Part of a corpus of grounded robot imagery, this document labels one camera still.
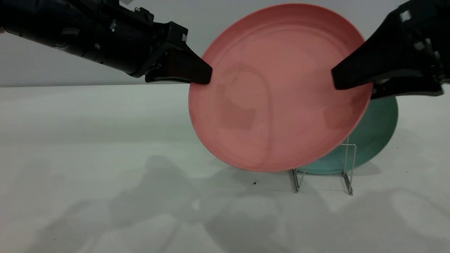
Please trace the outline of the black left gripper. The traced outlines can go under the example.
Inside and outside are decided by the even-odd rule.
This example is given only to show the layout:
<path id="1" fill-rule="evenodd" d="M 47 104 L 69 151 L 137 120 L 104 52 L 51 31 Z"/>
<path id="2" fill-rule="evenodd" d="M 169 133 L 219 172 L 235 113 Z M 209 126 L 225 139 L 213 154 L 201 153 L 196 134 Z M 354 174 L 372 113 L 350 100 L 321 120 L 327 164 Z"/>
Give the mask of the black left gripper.
<path id="1" fill-rule="evenodd" d="M 155 22 L 144 8 L 106 7 L 105 16 L 106 66 L 136 78 L 146 74 L 145 82 L 210 83 L 213 68 L 186 44 L 186 27 Z"/>

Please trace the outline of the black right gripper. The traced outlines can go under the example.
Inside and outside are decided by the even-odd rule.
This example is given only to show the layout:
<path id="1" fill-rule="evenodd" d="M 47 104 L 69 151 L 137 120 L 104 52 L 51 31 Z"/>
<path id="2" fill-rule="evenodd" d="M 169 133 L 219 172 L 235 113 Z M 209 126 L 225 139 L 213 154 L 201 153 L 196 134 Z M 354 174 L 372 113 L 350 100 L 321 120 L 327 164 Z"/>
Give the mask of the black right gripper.
<path id="1" fill-rule="evenodd" d="M 337 90 L 373 83 L 371 99 L 442 96 L 449 83 L 449 1 L 399 5 L 332 76 Z"/>

